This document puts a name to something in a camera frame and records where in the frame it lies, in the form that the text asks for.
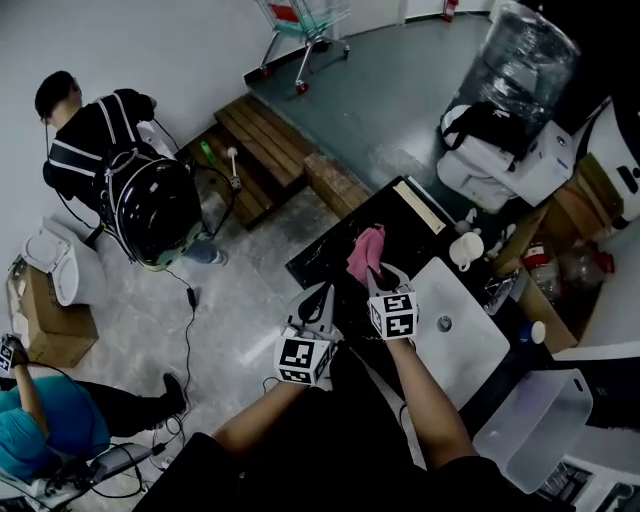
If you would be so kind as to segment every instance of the white plastic container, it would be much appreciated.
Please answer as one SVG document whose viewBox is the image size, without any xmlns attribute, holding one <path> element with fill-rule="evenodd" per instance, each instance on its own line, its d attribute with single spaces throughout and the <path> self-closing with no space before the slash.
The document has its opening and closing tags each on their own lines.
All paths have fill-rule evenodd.
<svg viewBox="0 0 640 512">
<path fill-rule="evenodd" d="M 566 455 L 593 408 L 579 370 L 529 372 L 476 434 L 473 445 L 527 494 Z"/>
</svg>

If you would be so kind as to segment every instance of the white sink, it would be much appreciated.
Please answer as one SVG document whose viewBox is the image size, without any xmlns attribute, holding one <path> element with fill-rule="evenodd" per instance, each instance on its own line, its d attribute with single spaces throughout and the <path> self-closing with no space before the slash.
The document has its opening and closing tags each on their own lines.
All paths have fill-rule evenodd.
<svg viewBox="0 0 640 512">
<path fill-rule="evenodd" d="M 412 284 L 420 306 L 416 351 L 460 409 L 507 355 L 509 341 L 440 258 Z"/>
</svg>

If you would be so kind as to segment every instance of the black table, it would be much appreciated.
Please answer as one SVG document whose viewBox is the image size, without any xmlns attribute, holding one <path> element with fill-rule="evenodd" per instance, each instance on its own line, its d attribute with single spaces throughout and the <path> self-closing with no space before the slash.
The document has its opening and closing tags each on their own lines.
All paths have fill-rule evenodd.
<svg viewBox="0 0 640 512">
<path fill-rule="evenodd" d="M 468 272 L 460 272 L 451 263 L 448 250 L 458 234 L 453 226 L 447 225 L 436 236 L 413 208 L 393 190 L 402 180 L 401 177 L 393 180 L 287 264 L 287 269 L 303 288 L 322 281 L 334 284 L 335 325 L 344 335 L 345 341 L 399 396 L 403 394 L 395 365 L 369 320 L 367 290 L 346 271 L 347 258 L 353 251 L 358 236 L 366 228 L 382 224 L 386 231 L 382 261 L 398 267 L 413 278 L 432 257 L 438 256 L 481 304 L 488 299 L 483 288 L 492 275 L 490 266 L 484 262 L 475 262 Z M 414 192 L 421 196 L 419 191 L 414 189 Z M 426 198 L 423 200 L 438 214 L 437 207 L 429 204 Z M 493 320 L 509 340 L 511 349 L 491 377 L 460 411 L 472 437 L 525 373 L 548 369 L 553 364 L 553 358 L 544 345 L 519 342 L 518 329 L 527 319 L 514 301 L 508 299 Z"/>
</svg>

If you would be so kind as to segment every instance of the hand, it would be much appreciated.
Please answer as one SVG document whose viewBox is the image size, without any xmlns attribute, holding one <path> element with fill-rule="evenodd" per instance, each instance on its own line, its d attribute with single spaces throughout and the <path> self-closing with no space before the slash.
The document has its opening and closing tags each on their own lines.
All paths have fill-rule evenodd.
<svg viewBox="0 0 640 512">
<path fill-rule="evenodd" d="M 29 356 L 27 355 L 27 351 L 19 338 L 8 334 L 3 337 L 2 342 L 13 349 L 13 360 L 11 361 L 12 368 L 21 364 L 29 364 Z"/>
</svg>

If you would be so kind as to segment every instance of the teal shirt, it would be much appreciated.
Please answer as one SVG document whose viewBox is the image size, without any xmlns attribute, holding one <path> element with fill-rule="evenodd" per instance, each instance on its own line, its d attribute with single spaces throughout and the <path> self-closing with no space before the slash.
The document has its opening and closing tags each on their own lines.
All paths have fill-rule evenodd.
<svg viewBox="0 0 640 512">
<path fill-rule="evenodd" d="M 63 376 L 34 379 L 34 383 L 49 437 L 45 440 L 33 417 L 22 410 L 17 386 L 0 392 L 0 467 L 4 471 L 30 479 L 60 466 L 55 451 L 91 459 L 109 447 L 107 424 L 86 389 Z"/>
</svg>

